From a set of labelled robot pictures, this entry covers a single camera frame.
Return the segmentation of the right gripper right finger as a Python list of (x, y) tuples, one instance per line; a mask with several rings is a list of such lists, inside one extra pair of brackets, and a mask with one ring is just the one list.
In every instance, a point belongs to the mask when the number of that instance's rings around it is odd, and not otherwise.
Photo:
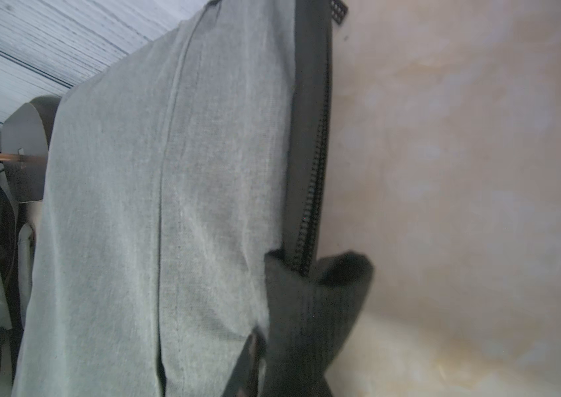
[(325, 379), (316, 386), (316, 397), (333, 397), (332, 391)]

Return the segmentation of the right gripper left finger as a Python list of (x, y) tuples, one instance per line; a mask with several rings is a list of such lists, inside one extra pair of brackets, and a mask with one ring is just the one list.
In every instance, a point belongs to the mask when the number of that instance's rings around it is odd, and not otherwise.
[(259, 378), (266, 352), (265, 338), (252, 331), (239, 354), (222, 397), (257, 397)]

